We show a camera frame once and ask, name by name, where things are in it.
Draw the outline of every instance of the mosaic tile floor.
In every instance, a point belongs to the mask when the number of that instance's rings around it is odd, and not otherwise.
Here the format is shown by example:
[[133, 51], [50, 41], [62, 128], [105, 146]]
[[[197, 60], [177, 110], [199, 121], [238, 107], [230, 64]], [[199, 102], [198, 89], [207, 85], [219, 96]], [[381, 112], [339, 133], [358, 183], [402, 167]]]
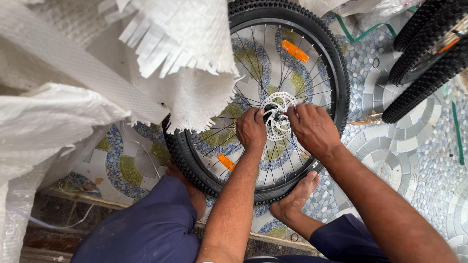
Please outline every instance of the mosaic tile floor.
[[[390, 20], [399, 32], [411, 11]], [[372, 112], [382, 112], [404, 90], [388, 83], [388, 72], [400, 53], [392, 50], [393, 38], [387, 28], [377, 28], [360, 42], [350, 43], [332, 14], [323, 17], [340, 43], [351, 79], [348, 121], [362, 120]], [[356, 37], [361, 32], [352, 18], [344, 18]], [[468, 156], [467, 89], [459, 76], [446, 84], [457, 104], [463, 152]], [[468, 171], [459, 163], [458, 145], [451, 104], [441, 90], [419, 104], [396, 124], [346, 126], [343, 143], [410, 202], [451, 245], [462, 262], [468, 262]], [[64, 190], [87, 190], [90, 195], [131, 205], [158, 182], [170, 156], [162, 129], [138, 124], [131, 128], [115, 123], [96, 149], [60, 181]], [[326, 170], [320, 174], [318, 189], [306, 202], [303, 212], [319, 221], [330, 222], [345, 213], [359, 217], [354, 206]], [[215, 202], [206, 198], [206, 221]], [[269, 207], [254, 209], [252, 232], [304, 242], [296, 233], [273, 218]]]

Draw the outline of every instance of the wheel hub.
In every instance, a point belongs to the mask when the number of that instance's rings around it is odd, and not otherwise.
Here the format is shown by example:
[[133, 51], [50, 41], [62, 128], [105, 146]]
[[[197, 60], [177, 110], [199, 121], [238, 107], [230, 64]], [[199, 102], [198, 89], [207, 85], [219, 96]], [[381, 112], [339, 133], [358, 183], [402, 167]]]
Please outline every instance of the wheel hub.
[[287, 92], [275, 92], [268, 96], [260, 105], [265, 110], [263, 122], [267, 125], [267, 138], [278, 141], [291, 134], [291, 126], [286, 110], [296, 106], [296, 98]]

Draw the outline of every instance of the plastic strapping band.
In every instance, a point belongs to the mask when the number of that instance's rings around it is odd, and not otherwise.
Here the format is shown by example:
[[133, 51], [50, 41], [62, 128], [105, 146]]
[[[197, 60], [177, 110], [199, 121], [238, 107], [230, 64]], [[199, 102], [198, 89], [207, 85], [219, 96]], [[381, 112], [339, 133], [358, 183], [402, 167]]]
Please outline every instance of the plastic strapping band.
[[47, 223], [44, 223], [44, 222], [42, 222], [42, 221], [40, 221], [40, 220], [37, 220], [36, 218], [33, 218], [32, 216], [30, 216], [30, 215], [28, 215], [28, 214], [25, 214], [23, 211], [19, 210], [19, 209], [16, 208], [16, 207], [11, 206], [11, 205], [6, 204], [6, 205], [5, 205], [5, 208], [6, 208], [7, 210], [12, 211], [12, 212], [15, 212], [15, 213], [19, 214], [20, 216], [22, 216], [22, 217], [24, 217], [24, 218], [26, 218], [26, 219], [29, 219], [29, 220], [33, 221], [34, 223], [39, 224], [39, 225], [41, 225], [41, 226], [45, 226], [45, 227], [52, 228], [52, 229], [66, 229], [66, 228], [70, 228], [70, 227], [72, 227], [72, 226], [76, 226], [77, 224], [83, 222], [83, 221], [86, 219], [86, 217], [88, 216], [89, 211], [91, 211], [91, 208], [93, 208], [93, 206], [94, 206], [94, 205], [91, 205], [91, 206], [90, 206], [90, 208], [89, 208], [88, 211], [86, 212], [85, 217], [84, 217], [83, 219], [81, 219], [81, 220], [78, 221], [76, 224], [73, 224], [73, 225], [71, 225], [71, 226], [52, 226], [52, 225], [49, 225], [49, 224], [47, 224]]
[[455, 122], [455, 131], [457, 132], [458, 151], [460, 152], [460, 164], [465, 165], [465, 158], [463, 156], [463, 145], [461, 144], [460, 126], [458, 125], [458, 118], [457, 118], [457, 105], [455, 104], [452, 97], [447, 92], [444, 86], [442, 86], [442, 90], [445, 92], [445, 94], [447, 94], [448, 98], [452, 102], [453, 122]]
[[390, 31], [390, 33], [392, 34], [393, 38], [396, 38], [396, 33], [395, 33], [395, 30], [393, 30], [392, 26], [390, 24], [376, 24], [375, 26], [369, 28], [368, 31], [362, 33], [360, 36], [358, 36], [358, 38], [354, 39], [351, 34], [349, 33], [349, 31], [347, 30], [346, 26], [344, 25], [344, 22], [343, 20], [341, 19], [341, 17], [334, 13], [335, 14], [335, 17], [336, 19], [338, 19], [338, 22], [340, 23], [340, 26], [341, 28], [343, 29], [344, 31], [344, 34], [348, 37], [348, 39], [350, 40], [351, 43], [356, 43], [357, 41], [361, 40], [363, 37], [365, 37], [367, 34], [369, 34], [369, 32], [371, 32], [372, 30], [376, 29], [377, 27], [381, 26], [381, 25], [386, 25], [388, 27], [388, 30]]

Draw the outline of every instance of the person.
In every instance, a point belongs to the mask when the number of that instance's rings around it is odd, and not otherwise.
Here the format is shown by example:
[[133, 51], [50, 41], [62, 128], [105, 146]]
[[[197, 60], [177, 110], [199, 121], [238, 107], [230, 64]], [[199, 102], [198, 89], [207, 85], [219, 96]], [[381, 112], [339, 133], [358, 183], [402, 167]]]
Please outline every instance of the person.
[[[205, 196], [169, 163], [169, 176], [146, 197], [97, 226], [76, 247], [72, 262], [244, 261], [256, 175], [267, 140], [263, 113], [250, 108], [237, 120], [237, 138], [245, 151], [211, 210], [201, 243], [190, 231], [205, 212]], [[288, 109], [288, 117], [299, 143], [326, 167], [365, 225], [351, 214], [328, 224], [303, 214], [305, 201], [319, 183], [311, 171], [288, 196], [272, 203], [270, 212], [327, 259], [278, 256], [244, 262], [457, 262], [434, 228], [346, 149], [322, 107], [300, 104]]]

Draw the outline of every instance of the foot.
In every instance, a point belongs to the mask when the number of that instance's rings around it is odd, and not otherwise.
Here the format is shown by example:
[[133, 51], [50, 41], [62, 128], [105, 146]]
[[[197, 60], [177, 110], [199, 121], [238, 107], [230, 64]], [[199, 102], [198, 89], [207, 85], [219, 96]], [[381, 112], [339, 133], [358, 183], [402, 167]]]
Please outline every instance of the foot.
[[195, 207], [195, 210], [197, 210], [197, 221], [200, 220], [200, 218], [204, 216], [206, 210], [205, 194], [195, 187], [195, 185], [190, 183], [172, 161], [168, 161], [168, 167], [169, 169], [166, 170], [166, 174], [178, 178], [185, 185], [190, 201], [192, 202], [193, 207]]
[[319, 185], [319, 176], [316, 171], [311, 171], [302, 178], [292, 192], [281, 201], [270, 205], [271, 214], [284, 224], [303, 215], [302, 208], [312, 192]]

